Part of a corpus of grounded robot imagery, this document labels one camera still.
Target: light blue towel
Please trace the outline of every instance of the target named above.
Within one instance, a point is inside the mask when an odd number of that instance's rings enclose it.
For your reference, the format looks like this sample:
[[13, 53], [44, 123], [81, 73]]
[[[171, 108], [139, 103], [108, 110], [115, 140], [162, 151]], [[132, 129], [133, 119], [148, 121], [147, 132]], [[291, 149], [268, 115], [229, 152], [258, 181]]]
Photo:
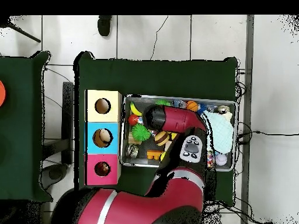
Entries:
[[207, 146], [212, 147], [212, 145], [214, 145], [215, 151], [222, 154], [229, 153], [232, 148], [232, 136], [234, 134], [234, 128], [231, 123], [218, 113], [204, 111], [200, 116], [206, 123], [207, 131], [209, 133], [207, 137]]

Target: dark green tablecloth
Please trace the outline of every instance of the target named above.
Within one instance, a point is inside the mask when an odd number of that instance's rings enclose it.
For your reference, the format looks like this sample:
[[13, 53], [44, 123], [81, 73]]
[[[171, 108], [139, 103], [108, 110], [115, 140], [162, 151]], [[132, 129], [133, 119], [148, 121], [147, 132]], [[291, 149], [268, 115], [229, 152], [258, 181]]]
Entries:
[[[115, 90], [126, 94], [235, 100], [237, 60], [225, 61], [129, 61], [93, 59], [80, 53], [74, 65], [79, 84], [79, 183], [84, 183], [84, 90]], [[122, 167], [117, 189], [143, 195], [155, 169]], [[217, 173], [216, 200], [232, 205], [233, 170]]]
[[39, 183], [42, 139], [42, 69], [48, 52], [0, 57], [6, 100], [0, 107], [0, 200], [51, 201]]

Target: circular hole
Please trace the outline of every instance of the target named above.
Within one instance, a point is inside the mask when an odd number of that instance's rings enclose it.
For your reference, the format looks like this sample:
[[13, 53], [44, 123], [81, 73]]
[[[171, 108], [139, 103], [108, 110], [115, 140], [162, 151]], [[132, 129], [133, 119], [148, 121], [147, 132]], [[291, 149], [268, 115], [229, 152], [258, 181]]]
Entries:
[[95, 110], [99, 114], [106, 114], [110, 111], [110, 109], [111, 109], [111, 104], [105, 98], [98, 99], [95, 103]]
[[107, 176], [110, 172], [110, 166], [106, 162], [98, 162], [95, 165], [95, 173], [98, 176]]
[[97, 129], [92, 137], [93, 143], [99, 148], [107, 148], [112, 139], [112, 133], [108, 129]]

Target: silver stripe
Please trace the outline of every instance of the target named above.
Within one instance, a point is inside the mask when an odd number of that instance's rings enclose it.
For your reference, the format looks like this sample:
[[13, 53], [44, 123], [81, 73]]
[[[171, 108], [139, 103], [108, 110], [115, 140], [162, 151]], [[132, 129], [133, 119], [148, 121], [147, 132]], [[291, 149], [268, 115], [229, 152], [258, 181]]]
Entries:
[[110, 206], [113, 202], [113, 200], [115, 199], [117, 195], [117, 192], [115, 190], [113, 190], [111, 192], [111, 194], [109, 195], [109, 197], [107, 198], [101, 212], [100, 212], [100, 217], [99, 217], [99, 220], [98, 220], [98, 223], [97, 224], [104, 224], [105, 223], [105, 220], [106, 220], [106, 217], [107, 217], [107, 214], [108, 214], [108, 211], [110, 209]]
[[174, 173], [173, 178], [172, 179], [181, 179], [181, 178], [187, 178], [188, 180], [192, 181], [193, 183], [195, 183], [203, 192], [203, 188], [204, 188], [204, 183], [201, 180], [201, 178], [192, 173], [191, 171], [186, 171], [186, 170], [175, 170], [175, 171], [171, 171], [170, 173], [167, 174], [167, 176], [169, 176], [170, 174]]

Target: black shoe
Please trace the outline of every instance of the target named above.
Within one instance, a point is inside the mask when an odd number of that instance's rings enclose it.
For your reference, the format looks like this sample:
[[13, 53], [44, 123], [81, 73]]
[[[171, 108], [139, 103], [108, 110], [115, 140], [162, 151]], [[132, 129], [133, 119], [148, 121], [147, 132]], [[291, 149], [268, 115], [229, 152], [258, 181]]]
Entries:
[[101, 36], [107, 37], [110, 34], [110, 22], [111, 17], [109, 15], [100, 15], [98, 20], [98, 31]]

